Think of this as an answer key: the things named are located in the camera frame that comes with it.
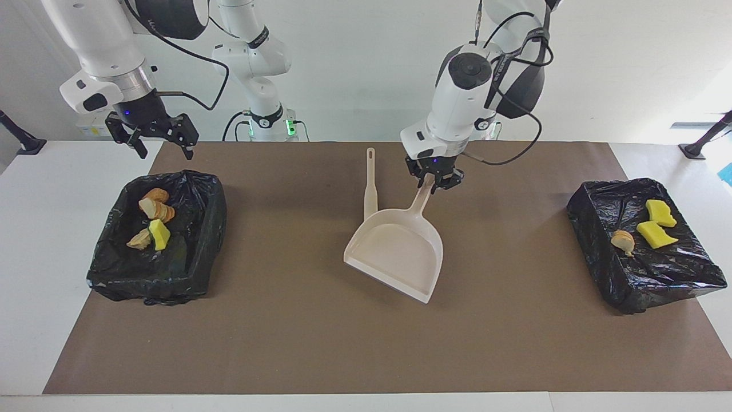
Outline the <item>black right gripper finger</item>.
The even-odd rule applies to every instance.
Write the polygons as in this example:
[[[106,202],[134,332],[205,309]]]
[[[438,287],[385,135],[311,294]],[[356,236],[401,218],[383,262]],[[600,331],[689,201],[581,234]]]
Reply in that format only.
[[[113,141],[117,144],[125,144],[128,148],[132,148],[140,159],[146,159],[148,150],[140,140],[141,130],[135,128],[132,132],[125,129],[125,124],[118,114],[108,114],[106,118],[106,127],[112,136]]]
[[[198,143],[200,136],[193,121],[187,114],[180,114],[176,117],[168,117],[168,125],[166,140],[179,146],[186,159],[191,161],[194,156],[193,148]]]

